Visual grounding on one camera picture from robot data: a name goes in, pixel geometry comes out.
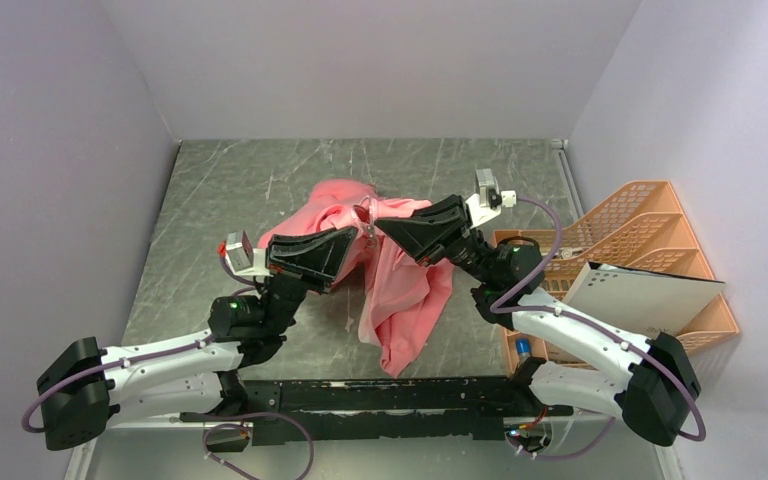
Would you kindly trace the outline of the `pink zip-up jacket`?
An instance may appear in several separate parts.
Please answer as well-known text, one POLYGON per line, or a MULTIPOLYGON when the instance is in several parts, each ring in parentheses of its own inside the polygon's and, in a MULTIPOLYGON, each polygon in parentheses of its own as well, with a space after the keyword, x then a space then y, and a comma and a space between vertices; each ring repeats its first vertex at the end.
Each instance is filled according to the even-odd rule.
POLYGON ((427 199, 383 197, 360 181, 329 179, 317 183, 307 202, 263 234, 257 246, 265 248, 275 235, 356 227, 358 234, 337 280, 359 266, 364 269, 358 337, 380 348, 381 369, 396 378, 419 357, 438 323, 453 292, 454 266, 445 260, 430 267, 418 265, 373 222, 408 217, 430 205, 427 199))

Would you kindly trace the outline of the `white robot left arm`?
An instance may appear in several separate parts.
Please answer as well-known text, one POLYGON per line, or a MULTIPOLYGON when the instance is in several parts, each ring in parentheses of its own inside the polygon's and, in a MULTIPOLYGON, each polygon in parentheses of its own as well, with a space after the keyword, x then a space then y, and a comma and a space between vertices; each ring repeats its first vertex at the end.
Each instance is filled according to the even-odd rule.
POLYGON ((38 378, 23 429, 62 451, 152 416, 235 419, 248 404, 239 370, 279 351, 308 293, 331 290, 358 233, 348 226, 274 235, 264 248, 243 231, 229 235, 221 263, 254 294, 216 298, 206 328, 196 333, 126 347, 101 347, 94 337, 72 342, 38 378))

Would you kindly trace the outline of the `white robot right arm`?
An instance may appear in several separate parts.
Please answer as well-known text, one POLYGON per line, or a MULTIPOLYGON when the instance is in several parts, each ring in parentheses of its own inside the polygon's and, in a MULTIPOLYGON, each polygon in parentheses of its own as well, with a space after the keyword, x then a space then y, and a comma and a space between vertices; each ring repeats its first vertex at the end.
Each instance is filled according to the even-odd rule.
POLYGON ((517 412, 588 410, 622 421, 659 446, 677 438, 706 439, 697 405, 701 386, 681 342, 665 333, 654 339, 631 333, 556 299, 541 286, 553 255, 543 254, 537 241, 488 243, 459 195, 373 225, 417 264, 447 260, 479 281, 471 295, 488 323, 551 342, 586 363, 575 368, 522 360, 510 378, 509 399, 517 412))

